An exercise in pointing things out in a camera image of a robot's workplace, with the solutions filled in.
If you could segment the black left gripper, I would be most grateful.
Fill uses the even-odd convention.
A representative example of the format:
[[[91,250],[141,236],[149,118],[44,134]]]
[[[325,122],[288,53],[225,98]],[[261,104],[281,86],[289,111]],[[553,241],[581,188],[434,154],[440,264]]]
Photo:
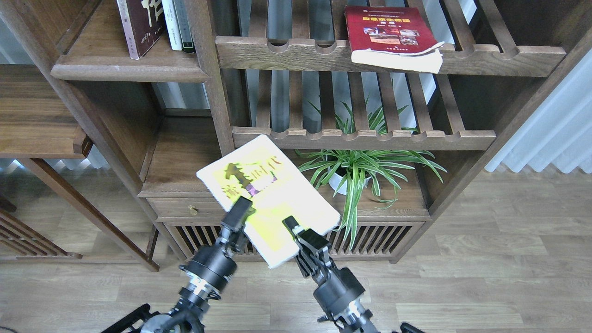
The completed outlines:
[[[237,269],[233,257],[243,251],[247,240],[244,229],[252,204],[239,197],[222,219],[222,231],[214,244],[200,248],[188,264],[179,267],[190,278],[180,295],[219,296],[224,291]]]

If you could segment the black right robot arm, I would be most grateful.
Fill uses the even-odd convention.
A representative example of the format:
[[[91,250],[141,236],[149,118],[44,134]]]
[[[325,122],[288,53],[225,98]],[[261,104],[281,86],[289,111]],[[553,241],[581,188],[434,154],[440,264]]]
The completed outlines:
[[[306,278],[311,278],[318,287],[313,296],[324,312],[318,322],[331,321],[341,333],[376,333],[371,322],[372,312],[361,305],[365,289],[347,267],[338,268],[328,251],[331,244],[313,229],[304,229],[294,217],[283,220],[299,251],[296,261]]]

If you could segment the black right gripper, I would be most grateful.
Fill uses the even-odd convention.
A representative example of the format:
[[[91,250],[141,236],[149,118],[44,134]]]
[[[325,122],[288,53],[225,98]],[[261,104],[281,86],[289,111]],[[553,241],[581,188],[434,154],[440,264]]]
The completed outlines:
[[[296,262],[318,287],[313,292],[324,316],[317,321],[360,322],[366,310],[360,297],[365,289],[349,268],[338,269],[328,254],[330,243],[313,229],[304,229],[293,216],[283,224],[299,246]]]

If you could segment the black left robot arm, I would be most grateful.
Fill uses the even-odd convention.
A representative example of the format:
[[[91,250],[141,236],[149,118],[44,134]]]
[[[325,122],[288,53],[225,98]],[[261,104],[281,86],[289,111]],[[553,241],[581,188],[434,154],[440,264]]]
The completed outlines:
[[[150,312],[144,304],[108,327],[106,333],[203,333],[203,315],[209,310],[209,300],[220,300],[235,274],[235,253],[241,253],[246,243],[245,221],[253,212],[252,201],[239,197],[221,222],[221,234],[213,245],[201,247],[180,269],[189,277],[188,285],[180,289],[178,303],[166,314]]]

